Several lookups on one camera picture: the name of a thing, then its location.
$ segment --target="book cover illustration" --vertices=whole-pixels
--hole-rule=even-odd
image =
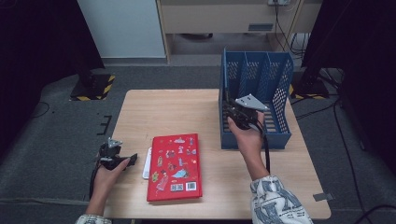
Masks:
[[[154,137],[147,201],[199,197],[202,197],[202,189],[198,134]]]

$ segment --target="white cabinet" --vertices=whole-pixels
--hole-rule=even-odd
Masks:
[[[78,3],[102,58],[165,58],[155,0]]]

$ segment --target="human hand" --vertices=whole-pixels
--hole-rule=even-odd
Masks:
[[[257,112],[257,117],[258,122],[263,124],[264,114],[262,112]],[[236,138],[239,151],[247,164],[247,170],[251,179],[256,180],[268,176],[269,172],[262,162],[262,134],[254,129],[239,129],[230,117],[227,118],[227,121],[230,125],[231,132]]]
[[[113,188],[117,179],[119,178],[121,172],[128,165],[130,158],[123,160],[120,164],[113,170],[107,170],[107,168],[101,165],[96,173],[95,180],[93,182],[93,194],[104,194],[108,193]]]
[[[129,160],[130,158],[122,161],[113,170],[107,170],[103,165],[98,168],[93,181],[93,194],[85,212],[87,215],[103,215],[108,194],[121,172],[127,167]]]
[[[257,111],[257,120],[260,123],[259,126],[262,127],[264,123],[264,114]],[[230,130],[236,138],[239,150],[242,155],[245,154],[256,154],[261,152],[262,148],[262,135],[260,132],[254,129],[241,130],[236,126],[233,119],[227,118],[230,125]]]

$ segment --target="patterned sleeve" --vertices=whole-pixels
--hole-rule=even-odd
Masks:
[[[82,215],[78,218],[76,224],[111,224],[111,220],[96,215]]]
[[[312,219],[297,197],[284,189],[275,175],[268,175],[250,184],[253,197],[251,213],[254,224],[309,223]]]

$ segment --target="black cable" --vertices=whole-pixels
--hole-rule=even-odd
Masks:
[[[93,185],[95,183],[96,174],[98,173],[98,170],[100,167],[101,167],[101,164],[99,162],[97,162],[95,165],[95,168],[92,171],[91,181],[90,181],[90,198],[93,195]]]
[[[349,161],[349,166],[350,166],[350,169],[351,169],[351,172],[352,172],[353,183],[355,185],[355,190],[356,190],[356,193],[357,193],[357,196],[358,196],[358,200],[359,200],[359,204],[361,206],[361,210],[363,211],[363,213],[366,213],[366,210],[364,209],[364,206],[363,206],[363,202],[361,201],[361,193],[360,193],[359,188],[358,188],[358,181],[356,180],[355,169],[353,168],[352,159],[350,158],[350,154],[349,154],[349,149],[347,148],[347,142],[346,142],[346,139],[344,137],[343,131],[341,130],[340,122],[338,121],[337,113],[335,111],[335,107],[336,107],[338,101],[340,101],[340,100],[341,100],[341,97],[338,97],[337,101],[332,105],[332,112],[334,113],[335,123],[337,124],[338,131],[341,134],[341,139],[343,140],[344,149],[346,150],[346,155],[347,155],[347,158],[348,158],[348,161]],[[370,223],[372,223],[370,218],[367,217],[367,220]]]
[[[268,140],[267,140],[267,134],[264,131],[264,127],[261,122],[259,122],[257,119],[255,120],[256,122],[254,123],[254,126],[259,130],[260,135],[262,136],[262,140],[264,143],[264,152],[265,152],[265,168],[267,169],[268,173],[271,174],[271,168],[270,168],[270,148],[268,146]]]
[[[378,205],[378,206],[376,206],[376,207],[370,209],[368,212],[364,213],[364,214],[355,222],[355,224],[360,223],[365,217],[368,217],[368,216],[369,216],[371,213],[373,213],[375,210],[377,210],[377,209],[379,209],[379,208],[385,208],[385,207],[387,207],[387,208],[393,208],[393,209],[396,210],[396,206],[393,206],[393,205],[388,205],[388,204],[381,204],[381,205]]]
[[[274,3],[275,3],[275,14],[276,14],[276,21],[275,21],[275,39],[276,39],[277,43],[280,45],[280,47],[282,47],[283,51],[285,51],[285,48],[284,48],[283,45],[280,43],[280,40],[277,38],[277,34],[276,34],[276,27],[277,27],[277,25],[278,25],[278,19],[277,19],[278,5],[277,5],[277,1],[274,1]]]
[[[328,105],[328,106],[326,106],[326,107],[324,107],[324,108],[321,108],[321,109],[319,109],[319,110],[315,110],[315,111],[308,112],[308,113],[303,114],[303,115],[300,115],[300,116],[296,116],[296,119],[304,119],[304,118],[306,118],[306,117],[308,117],[308,116],[311,116],[311,115],[313,115],[313,114],[316,114],[316,113],[318,113],[318,112],[327,110],[327,109],[331,108],[332,106],[334,106],[339,100],[340,100],[340,97],[338,97],[338,99],[337,99],[334,103],[332,103],[331,105]]]
[[[9,6],[5,6],[7,4],[7,0],[0,0],[0,9],[9,9],[15,7],[17,5],[18,0],[14,0],[13,4],[9,4]]]
[[[289,44],[289,40],[288,40],[288,38],[286,37],[285,32],[283,32],[282,26],[280,25],[280,22],[279,22],[279,19],[278,19],[279,3],[277,2],[277,0],[274,0],[274,5],[275,5],[275,13],[276,13],[275,38],[276,38],[277,43],[282,47],[283,51],[285,51],[285,48],[284,48],[283,45],[280,43],[280,41],[279,41],[279,39],[277,38],[277,35],[276,35],[276,27],[277,27],[278,25],[279,25],[279,29],[280,29],[281,34],[282,34],[283,37],[285,38],[286,45],[288,46],[289,49],[291,49],[291,47],[290,47],[290,44]],[[293,21],[296,19],[296,15],[297,15],[297,10],[296,10],[296,13],[294,14]]]
[[[44,112],[43,112],[43,113],[41,113],[40,115],[37,115],[37,116],[32,116],[32,117],[31,117],[31,119],[40,118],[41,116],[43,116],[43,115],[47,114],[47,112],[49,112],[49,110],[50,110],[50,105],[49,105],[48,103],[46,103],[46,102],[42,102],[42,101],[40,101],[40,102],[38,102],[38,103],[39,103],[39,104],[46,105],[46,106],[47,106],[47,109],[46,109],[46,111],[44,111]]]

